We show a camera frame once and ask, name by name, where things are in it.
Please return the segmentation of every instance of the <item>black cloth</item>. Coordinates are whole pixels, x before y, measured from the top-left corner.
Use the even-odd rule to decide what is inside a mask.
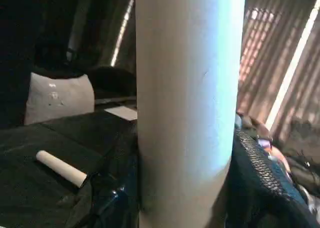
[[[229,228],[320,227],[280,167],[238,130],[228,174],[227,213]]]
[[[65,227],[78,189],[37,162],[36,153],[45,150],[90,174],[132,125],[98,112],[1,131],[0,226]]]

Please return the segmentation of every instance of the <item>small white tube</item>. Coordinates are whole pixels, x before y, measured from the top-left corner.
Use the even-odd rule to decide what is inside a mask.
[[[57,174],[61,175],[66,180],[70,181],[77,187],[81,187],[87,175],[80,170],[72,167],[64,161],[56,158],[48,152],[41,150],[36,154],[36,159],[42,164],[52,169]]]

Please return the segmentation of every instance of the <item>curtain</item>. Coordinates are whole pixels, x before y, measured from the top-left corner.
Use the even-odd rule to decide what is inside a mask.
[[[289,89],[272,127],[274,136],[285,141],[292,120],[320,124],[320,20],[314,23]]]
[[[79,49],[81,62],[110,66],[131,0],[92,0]],[[136,30],[134,8],[127,21],[115,66],[135,72]]]
[[[237,110],[265,123],[316,0],[246,0]]]

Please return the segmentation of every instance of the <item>cardboard tube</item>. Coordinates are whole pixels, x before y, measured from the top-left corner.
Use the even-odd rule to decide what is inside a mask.
[[[203,228],[223,213],[244,6],[136,0],[140,228]]]
[[[48,166],[54,172],[61,175],[63,178],[70,181],[72,184],[79,188],[87,177],[85,173],[72,167],[71,165],[56,158],[55,156],[49,154],[44,150],[39,151],[35,157],[42,164]]]

